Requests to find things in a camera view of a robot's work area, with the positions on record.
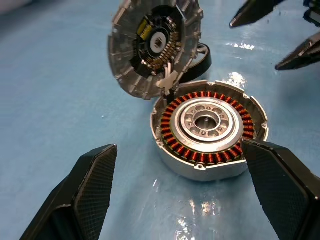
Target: blue mat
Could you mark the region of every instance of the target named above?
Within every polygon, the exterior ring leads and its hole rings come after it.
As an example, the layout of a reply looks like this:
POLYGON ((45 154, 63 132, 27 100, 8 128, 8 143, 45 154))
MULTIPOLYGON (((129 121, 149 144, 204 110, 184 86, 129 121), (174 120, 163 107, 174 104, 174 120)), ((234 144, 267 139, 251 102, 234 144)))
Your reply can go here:
MULTIPOLYGON (((230 30, 242 3, 200 0, 209 80, 255 96, 269 118, 268 140, 320 175, 320 65, 274 70, 317 28, 291 0, 230 30)), ((248 171, 199 183, 161 162, 149 127, 155 100, 126 94, 109 69, 107 35, 119 4, 40 0, 0 16, 0 239, 18 239, 78 158, 110 143, 119 154, 101 240, 278 239, 248 171)))

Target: black ribbon cable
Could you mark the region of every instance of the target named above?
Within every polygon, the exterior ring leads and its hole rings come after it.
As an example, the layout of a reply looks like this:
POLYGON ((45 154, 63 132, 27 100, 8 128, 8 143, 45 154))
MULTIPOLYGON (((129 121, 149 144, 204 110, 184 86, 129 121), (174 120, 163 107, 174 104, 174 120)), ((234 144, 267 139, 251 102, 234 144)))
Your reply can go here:
MULTIPOLYGON (((212 60, 210 48, 206 44, 199 43, 197 52, 198 54, 204 55, 203 58, 189 67, 188 71, 180 79, 179 84, 185 84, 201 77, 211 67, 212 60)), ((170 94, 164 98, 167 100, 167 103, 170 104, 175 99, 175 91, 170 89, 170 94)))

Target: copper winding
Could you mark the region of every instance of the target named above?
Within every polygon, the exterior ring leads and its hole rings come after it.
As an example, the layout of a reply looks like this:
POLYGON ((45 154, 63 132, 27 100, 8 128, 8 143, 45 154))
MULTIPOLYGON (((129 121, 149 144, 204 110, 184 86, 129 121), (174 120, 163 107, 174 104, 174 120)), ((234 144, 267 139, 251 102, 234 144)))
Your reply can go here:
POLYGON ((225 101, 234 107, 235 110, 240 114, 243 121, 243 137, 253 139, 255 137, 255 125, 252 120, 251 115, 248 111, 241 105, 238 101, 233 100, 229 96, 225 96, 224 94, 219 94, 217 92, 211 91, 200 91, 188 93, 184 96, 176 98, 172 101, 167 108, 165 109, 162 119, 161 119, 161 132, 164 141, 168 144, 170 149, 174 151, 177 155, 183 157, 186 161, 192 163, 198 163, 202 165, 216 165, 223 164, 237 160, 243 154, 240 141, 233 146, 231 149, 228 149, 223 152, 218 153, 203 153, 196 152, 192 149, 185 147, 183 144, 178 142, 170 128, 170 120, 173 112, 179 107, 183 102, 192 99, 192 98, 201 98, 201 97, 209 97, 216 98, 225 101))

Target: carbon fiber texture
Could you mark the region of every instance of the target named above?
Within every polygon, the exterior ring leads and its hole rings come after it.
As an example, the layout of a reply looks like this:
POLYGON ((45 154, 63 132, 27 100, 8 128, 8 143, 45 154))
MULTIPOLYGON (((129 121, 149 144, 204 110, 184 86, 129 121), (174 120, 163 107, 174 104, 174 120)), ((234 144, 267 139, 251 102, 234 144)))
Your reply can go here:
POLYGON ((256 194, 280 240, 295 240, 308 209, 308 196, 268 150, 248 143, 244 154, 256 194))
POLYGON ((116 164, 117 148, 98 156, 74 202, 74 210, 86 240, 98 240, 107 210, 116 164))

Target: shaft hole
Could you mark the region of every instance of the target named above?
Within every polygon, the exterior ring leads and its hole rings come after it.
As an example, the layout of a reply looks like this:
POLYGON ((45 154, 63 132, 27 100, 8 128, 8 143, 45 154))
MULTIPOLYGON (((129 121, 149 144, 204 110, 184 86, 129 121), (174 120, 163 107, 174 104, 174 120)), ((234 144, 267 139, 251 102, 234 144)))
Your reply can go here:
POLYGON ((210 116, 201 116, 195 121, 195 125, 203 130, 214 129, 218 123, 210 116))

